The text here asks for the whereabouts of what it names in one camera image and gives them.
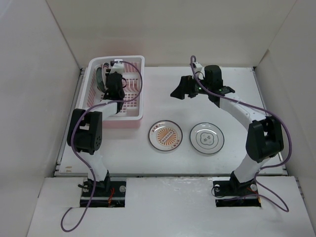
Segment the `blue patterned small plate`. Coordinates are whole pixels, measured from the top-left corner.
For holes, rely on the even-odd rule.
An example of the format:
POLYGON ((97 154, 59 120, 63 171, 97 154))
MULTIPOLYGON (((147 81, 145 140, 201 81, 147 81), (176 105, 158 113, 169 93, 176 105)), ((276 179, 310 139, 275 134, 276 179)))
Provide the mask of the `blue patterned small plate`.
POLYGON ((97 88, 105 93, 106 89, 105 89, 105 85, 103 82, 103 77, 102 77, 102 68, 99 67, 96 69, 96 81, 97 81, 97 88))

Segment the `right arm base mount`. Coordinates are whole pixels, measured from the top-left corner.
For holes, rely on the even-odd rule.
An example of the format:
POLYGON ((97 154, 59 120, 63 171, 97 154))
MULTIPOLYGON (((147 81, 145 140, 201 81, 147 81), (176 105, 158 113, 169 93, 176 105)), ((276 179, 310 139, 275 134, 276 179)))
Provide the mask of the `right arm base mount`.
POLYGON ((254 181, 235 185, 230 180, 213 180, 212 195, 216 207, 261 207, 254 181))

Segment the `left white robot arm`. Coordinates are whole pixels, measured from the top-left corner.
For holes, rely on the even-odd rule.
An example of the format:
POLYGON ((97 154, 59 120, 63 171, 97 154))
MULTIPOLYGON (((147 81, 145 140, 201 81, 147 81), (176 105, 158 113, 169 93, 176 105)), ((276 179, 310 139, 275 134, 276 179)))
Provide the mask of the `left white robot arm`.
POLYGON ((102 143, 103 119, 121 111, 124 104, 123 77, 106 73, 104 100, 92 109, 74 109, 67 135, 67 144, 75 155, 88 167, 87 189, 105 196, 111 188, 108 169, 98 152, 102 143))

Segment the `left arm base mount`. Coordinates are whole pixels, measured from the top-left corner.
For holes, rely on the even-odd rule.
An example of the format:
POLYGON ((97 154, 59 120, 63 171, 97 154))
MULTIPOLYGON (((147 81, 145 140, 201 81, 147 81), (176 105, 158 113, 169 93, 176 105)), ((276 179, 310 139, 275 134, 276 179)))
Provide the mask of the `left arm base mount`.
MULTIPOLYGON (((84 181, 83 185, 78 184, 78 187, 81 189, 80 207, 87 207, 92 193, 92 186, 88 185, 88 181, 84 181)), ((89 207, 125 207, 125 194, 126 181, 111 181, 108 191, 96 188, 89 207)))

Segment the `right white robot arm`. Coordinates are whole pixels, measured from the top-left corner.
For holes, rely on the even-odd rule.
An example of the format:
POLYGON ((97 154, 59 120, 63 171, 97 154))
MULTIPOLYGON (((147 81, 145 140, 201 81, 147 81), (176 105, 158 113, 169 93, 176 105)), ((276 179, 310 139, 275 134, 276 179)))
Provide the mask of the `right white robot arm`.
POLYGON ((170 96, 183 100, 185 97, 206 94, 212 103, 233 116, 247 131, 245 158, 231 173, 228 181, 213 183, 214 194, 218 198, 253 194, 251 185, 255 184, 258 172, 284 148, 281 124, 275 117, 247 105, 234 89, 225 86, 219 66, 202 67, 200 63, 193 62, 191 69, 193 74, 182 76, 170 96))

